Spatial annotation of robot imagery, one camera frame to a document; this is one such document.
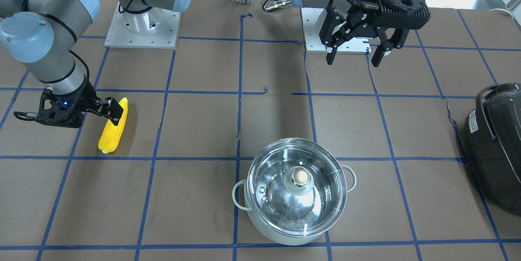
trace pot handle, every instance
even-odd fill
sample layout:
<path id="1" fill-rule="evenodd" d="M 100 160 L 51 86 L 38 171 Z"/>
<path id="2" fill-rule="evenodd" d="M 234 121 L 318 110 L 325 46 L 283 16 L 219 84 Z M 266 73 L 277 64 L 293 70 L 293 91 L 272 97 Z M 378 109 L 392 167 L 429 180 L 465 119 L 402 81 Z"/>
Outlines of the pot handle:
<path id="1" fill-rule="evenodd" d="M 235 199 L 235 190 L 236 190 L 240 185 L 244 185 L 244 182 L 245 182 L 245 181 L 246 181 L 246 180 L 239 181 L 238 183 L 235 184 L 235 186 L 233 186 L 233 190 L 231 191 L 231 198 L 232 198 L 232 200 L 233 200 L 233 203 L 235 204 L 235 206 L 237 206 L 238 209 L 241 209 L 241 210 L 244 210 L 244 211 L 251 211 L 251 208 L 241 206 L 241 205 L 237 202 L 237 199 Z"/>
<path id="2" fill-rule="evenodd" d="M 355 187 L 357 186 L 357 175 L 355 174 L 355 172 L 352 168 L 345 166 L 345 165 L 341 165 L 341 167 L 348 170 L 348 172 L 353 176 L 353 186 L 350 189 L 348 189 L 348 191 L 346 192 L 346 193 L 349 193 L 350 191 L 353 191 L 355 189 Z"/>

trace yellow corn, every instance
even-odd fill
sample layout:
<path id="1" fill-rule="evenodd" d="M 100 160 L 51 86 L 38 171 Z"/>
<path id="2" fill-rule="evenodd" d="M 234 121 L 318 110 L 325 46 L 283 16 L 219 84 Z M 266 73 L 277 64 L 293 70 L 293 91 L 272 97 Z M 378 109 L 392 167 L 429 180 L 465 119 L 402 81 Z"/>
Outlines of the yellow corn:
<path id="1" fill-rule="evenodd" d="M 118 148 L 119 145 L 119 140 L 121 139 L 121 135 L 123 135 L 123 129 L 125 128 L 127 113 L 129 111 L 128 99 L 126 97 L 122 98 L 119 101 L 119 105 L 123 107 L 123 114 L 119 119 L 119 124 L 113 125 L 110 120 L 107 120 L 101 138 L 99 138 L 98 148 L 105 154 L 116 151 L 116 148 Z"/>

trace cooking pot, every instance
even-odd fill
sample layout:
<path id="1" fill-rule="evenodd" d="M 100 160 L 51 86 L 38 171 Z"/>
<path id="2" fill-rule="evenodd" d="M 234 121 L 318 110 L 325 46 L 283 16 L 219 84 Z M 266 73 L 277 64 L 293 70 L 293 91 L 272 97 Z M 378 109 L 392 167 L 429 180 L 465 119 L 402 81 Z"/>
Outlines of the cooking pot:
<path id="1" fill-rule="evenodd" d="M 348 189 L 345 168 L 353 176 Z M 244 185 L 244 205 L 236 189 Z M 233 203 L 274 242 L 297 246 L 318 239 L 340 218 L 347 193 L 357 185 L 348 166 L 318 144 L 286 138 L 266 146 L 254 159 L 245 180 L 233 187 Z"/>

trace glass lid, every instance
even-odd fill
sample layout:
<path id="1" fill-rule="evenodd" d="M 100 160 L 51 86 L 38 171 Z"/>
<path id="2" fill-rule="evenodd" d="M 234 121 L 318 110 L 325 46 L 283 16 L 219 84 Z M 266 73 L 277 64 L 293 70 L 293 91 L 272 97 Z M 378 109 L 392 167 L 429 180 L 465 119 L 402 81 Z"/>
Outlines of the glass lid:
<path id="1" fill-rule="evenodd" d="M 300 138 L 266 146 L 248 172 L 247 193 L 263 222 L 283 235 L 328 230 L 346 203 L 346 178 L 326 149 Z"/>

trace white mounting plate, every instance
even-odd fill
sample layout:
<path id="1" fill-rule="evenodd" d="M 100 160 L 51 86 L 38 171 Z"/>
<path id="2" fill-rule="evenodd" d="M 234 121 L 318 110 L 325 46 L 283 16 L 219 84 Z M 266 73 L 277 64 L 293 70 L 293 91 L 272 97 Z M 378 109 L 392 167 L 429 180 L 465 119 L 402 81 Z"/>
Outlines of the white mounting plate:
<path id="1" fill-rule="evenodd" d="M 311 7 L 303 7 L 301 9 L 302 29 L 304 30 L 304 40 L 306 41 L 306 52 L 308 53 L 326 53 L 326 46 L 320 41 L 320 27 L 322 22 L 317 24 L 317 20 L 324 9 L 315 9 Z M 353 38 L 348 42 L 344 42 L 337 48 L 338 54 L 348 55 L 364 55 L 367 50 L 371 52 L 367 38 Z"/>
<path id="2" fill-rule="evenodd" d="M 118 12 L 118 6 L 107 33 L 106 47 L 175 49 L 181 13 L 162 9 L 164 21 L 155 28 L 155 33 L 136 35 L 127 29 L 127 20 Z"/>

